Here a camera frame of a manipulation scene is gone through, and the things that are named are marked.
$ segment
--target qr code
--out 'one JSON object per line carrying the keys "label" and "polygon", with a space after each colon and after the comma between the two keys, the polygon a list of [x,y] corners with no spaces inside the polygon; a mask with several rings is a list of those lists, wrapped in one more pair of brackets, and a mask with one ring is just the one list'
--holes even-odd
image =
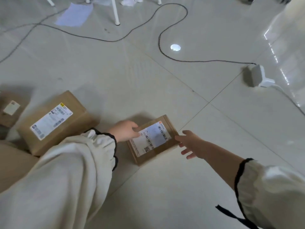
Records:
{"label": "qr code", "polygon": [[145,150],[145,152],[147,153],[150,149],[149,149],[149,147],[147,146],[147,147],[144,148],[144,150]]}

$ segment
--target black cable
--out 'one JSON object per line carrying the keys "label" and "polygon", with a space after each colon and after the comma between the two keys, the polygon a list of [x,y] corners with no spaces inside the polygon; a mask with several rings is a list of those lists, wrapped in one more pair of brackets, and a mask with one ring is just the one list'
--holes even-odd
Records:
{"label": "black cable", "polygon": [[179,20],[178,22],[176,22],[176,23],[170,25],[169,27],[167,27],[165,30],[163,30],[163,31],[159,34],[159,37],[158,37],[158,48],[159,48],[159,51],[160,51],[165,57],[167,57],[167,58],[169,58],[169,59],[171,59],[171,60],[177,61],[177,62],[230,62],[230,63],[253,64],[253,65],[257,65],[256,63],[253,63],[253,62],[236,62],[236,61],[219,60],[219,59],[215,59],[215,60],[202,60],[202,61],[200,61],[200,60],[198,60],[198,61],[186,61],[186,60],[174,59],[174,58],[172,58],[172,57],[166,55],[166,54],[162,51],[161,46],[160,46],[161,35],[162,35],[166,30],[168,30],[170,27],[172,27],[172,26],[174,26],[174,25],[177,25],[179,22],[183,21],[183,20],[186,18],[186,16],[188,15],[188,13],[189,13],[188,9],[187,9],[184,5],[179,4],[179,3],[167,3],[167,4],[164,4],[164,5],[160,6],[160,7],[158,7],[158,8],[156,9],[156,11],[154,12],[154,14],[151,16],[150,19],[148,19],[146,22],[142,23],[141,25],[139,25],[139,26],[133,28],[133,29],[132,29],[131,31],[129,31],[129,33],[126,34],[123,38],[120,38],[120,39],[118,39],[118,40],[113,40],[113,41],[104,40],[104,39],[100,39],[100,38],[92,38],[92,37],[87,37],[87,36],[81,36],[81,35],[77,35],[77,34],[72,34],[72,33],[69,33],[69,32],[67,32],[67,31],[65,31],[65,30],[62,30],[62,29],[56,28],[56,27],[54,27],[54,26],[49,26],[49,25],[46,25],[46,24],[43,24],[43,23],[42,23],[44,20],[46,20],[46,19],[48,19],[48,18],[50,18],[50,17],[52,17],[52,16],[54,16],[54,15],[56,15],[56,14],[59,14],[59,13],[65,11],[67,8],[66,8],[66,9],[63,9],[63,10],[61,10],[61,11],[55,13],[55,14],[48,15],[47,17],[45,17],[44,19],[42,19],[39,23],[24,24],[24,25],[17,26],[17,27],[15,27],[15,28],[6,30],[5,32],[8,32],[8,31],[10,31],[10,30],[14,30],[14,29],[17,29],[17,28],[20,28],[20,27],[23,27],[23,26],[34,25],[34,26],[29,30],[29,32],[21,39],[21,41],[17,44],[17,46],[16,46],[16,47],[15,47],[15,48],[7,55],[4,59],[0,60],[0,64],[1,64],[3,61],[5,61],[6,59],[8,59],[8,58],[15,52],[15,50],[17,50],[17,48],[21,45],[21,43],[28,37],[28,35],[29,35],[29,34],[33,31],[33,29],[34,29],[35,27],[37,27],[37,26],[47,26],[47,27],[50,27],[50,28],[59,30],[59,31],[61,31],[61,32],[64,32],[64,33],[66,33],[66,34],[73,35],[73,36],[80,37],[80,38],[89,38],[89,39],[94,39],[94,40],[98,40],[98,41],[102,41],[102,42],[118,42],[118,41],[121,41],[121,40],[123,40],[124,38],[126,38],[126,37],[127,37],[132,31],[134,31],[135,29],[137,29],[137,28],[139,28],[139,27],[145,25],[146,23],[148,23],[148,22],[154,17],[154,15],[157,13],[157,11],[158,11],[160,8],[162,8],[162,7],[166,6],[166,5],[179,5],[179,6],[181,6],[181,7],[183,7],[183,8],[185,9],[186,14],[185,14],[185,16],[184,16],[181,20]]}

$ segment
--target left hand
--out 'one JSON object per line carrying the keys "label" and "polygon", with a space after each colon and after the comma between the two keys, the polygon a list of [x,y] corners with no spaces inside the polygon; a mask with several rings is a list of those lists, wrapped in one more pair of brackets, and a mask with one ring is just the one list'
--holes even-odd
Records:
{"label": "left hand", "polygon": [[107,133],[114,135],[117,142],[128,141],[140,136],[140,133],[133,131],[138,125],[132,121],[119,121],[111,127]]}

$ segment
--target sticker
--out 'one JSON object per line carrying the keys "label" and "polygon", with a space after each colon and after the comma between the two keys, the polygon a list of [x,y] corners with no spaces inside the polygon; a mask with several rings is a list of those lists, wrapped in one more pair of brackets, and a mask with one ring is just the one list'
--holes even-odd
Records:
{"label": "sticker", "polygon": [[140,157],[171,139],[170,134],[164,127],[162,121],[139,131],[139,133],[141,136],[130,140],[137,157]]}
{"label": "sticker", "polygon": [[17,102],[15,101],[11,101],[6,107],[5,109],[3,110],[4,113],[8,114],[8,115],[13,115],[17,109],[20,107],[20,104],[18,104]]}
{"label": "sticker", "polygon": [[30,129],[39,140],[43,140],[54,129],[60,126],[68,119],[73,112],[63,103],[57,105],[48,114],[44,115],[40,120],[33,124]]}

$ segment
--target hand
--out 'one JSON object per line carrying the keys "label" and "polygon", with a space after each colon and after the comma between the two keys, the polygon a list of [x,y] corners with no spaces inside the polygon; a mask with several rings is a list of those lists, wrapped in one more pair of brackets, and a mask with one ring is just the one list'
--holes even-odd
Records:
{"label": "hand", "polygon": [[191,154],[186,156],[186,159],[191,159],[195,157],[204,158],[203,143],[205,141],[190,130],[183,130],[182,133],[185,134],[185,136],[175,136],[175,140],[180,142],[179,147],[186,147],[186,149],[183,150],[181,154],[185,155],[189,152],[192,152]]}
{"label": "hand", "polygon": [[128,141],[140,136],[140,133],[132,129],[137,127],[138,125],[132,121],[119,121],[107,133],[114,135],[117,142]]}

